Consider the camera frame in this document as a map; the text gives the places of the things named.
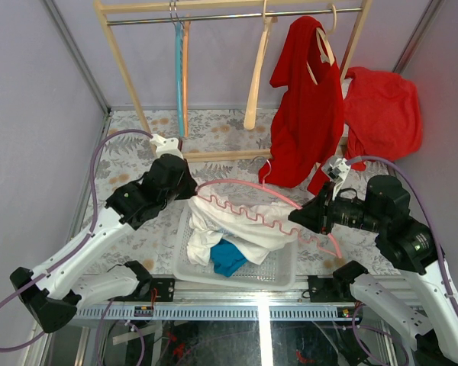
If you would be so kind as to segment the white t shirt blue print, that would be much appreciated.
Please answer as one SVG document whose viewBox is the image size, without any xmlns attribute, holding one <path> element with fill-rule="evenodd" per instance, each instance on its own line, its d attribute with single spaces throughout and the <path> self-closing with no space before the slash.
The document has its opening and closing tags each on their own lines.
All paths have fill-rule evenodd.
<svg viewBox="0 0 458 366">
<path fill-rule="evenodd" d="M 200 197 L 189 200 L 192 235 L 187 255 L 192 264 L 208 265 L 211 248 L 222 239 L 232 243 L 244 258 L 262 264 L 270 252 L 297 241 L 298 228 L 288 221 L 292 207 L 275 202 L 221 208 Z"/>
</svg>

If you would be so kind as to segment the pink wavy hanger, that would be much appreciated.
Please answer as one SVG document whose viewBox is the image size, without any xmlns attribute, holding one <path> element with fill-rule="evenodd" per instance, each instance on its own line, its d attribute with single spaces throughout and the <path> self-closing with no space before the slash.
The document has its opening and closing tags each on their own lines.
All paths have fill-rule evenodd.
<svg viewBox="0 0 458 366">
<path fill-rule="evenodd" d="M 283 194 L 280 194 L 277 191 L 274 191 L 271 188 L 266 187 L 265 186 L 265 180 L 263 180 L 262 184 L 259 184 L 259 183 L 249 182 L 249 181 L 232 179 L 232 178 L 216 179 L 216 180 L 212 180 L 212 181 L 207 181 L 207 182 L 201 183 L 196 188 L 196 191 L 199 191 L 203 187 L 206 187 L 206 186 L 209 186 L 209 185 L 216 185 L 216 184 L 235 184 L 235 185 L 245 185 L 245 186 L 248 186 L 248 187 L 252 187 L 252 188 L 255 188 L 255 189 L 259 190 L 259 191 L 264 191 L 267 194 L 270 194 L 270 195 L 272 195 L 274 197 L 277 197 L 281 201 L 286 202 L 287 204 L 293 206 L 297 210 L 301 210 L 302 209 L 302 206 L 299 205 L 298 203 L 294 202 L 292 199 L 284 196 Z M 325 249 L 324 247 L 321 246 L 320 242 L 318 242 L 317 248 L 319 250 L 322 250 L 323 252 L 326 252 L 328 254 L 334 255 L 334 256 L 336 256 L 338 258 L 342 258 L 343 257 L 342 256 L 342 252 L 341 252 L 341 249 L 340 249 L 340 246 L 339 246 L 337 240 L 331 234 L 328 234 L 327 236 L 329 237 L 329 239 L 333 243 L 335 252 L 331 252 L 331 251 Z"/>
</svg>

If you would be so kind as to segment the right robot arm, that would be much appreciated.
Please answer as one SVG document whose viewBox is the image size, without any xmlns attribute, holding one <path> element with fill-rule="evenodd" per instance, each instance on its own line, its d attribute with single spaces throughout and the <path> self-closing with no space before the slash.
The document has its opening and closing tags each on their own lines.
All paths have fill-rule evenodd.
<svg viewBox="0 0 458 366">
<path fill-rule="evenodd" d="M 289 220 L 320 234 L 336 224 L 375 233 L 376 247 L 409 283 L 424 312 L 408 307 L 356 261 L 334 271 L 333 294 L 381 316 L 408 342 L 419 365 L 458 365 L 458 315 L 447 293 L 453 282 L 430 228 L 410 215 L 409 192 L 390 175 L 372 177 L 362 200 L 334 197 L 333 188 L 325 184 Z"/>
</svg>

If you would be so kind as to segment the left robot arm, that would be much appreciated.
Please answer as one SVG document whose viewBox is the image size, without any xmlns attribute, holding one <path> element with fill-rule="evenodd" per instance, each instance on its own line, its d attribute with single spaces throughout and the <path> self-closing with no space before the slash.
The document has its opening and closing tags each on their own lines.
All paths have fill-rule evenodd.
<svg viewBox="0 0 458 366">
<path fill-rule="evenodd" d="M 117 265 L 104 274 L 85 275 L 115 243 L 156 218 L 171 202 L 195 196 L 197 184 L 187 161 L 164 154 L 141 178 L 117 188 L 86 228 L 49 260 L 33 269 L 20 267 L 10 276 L 20 300 L 45 333 L 63 328 L 78 310 L 117 297 L 147 299 L 152 276 L 138 261 Z"/>
</svg>

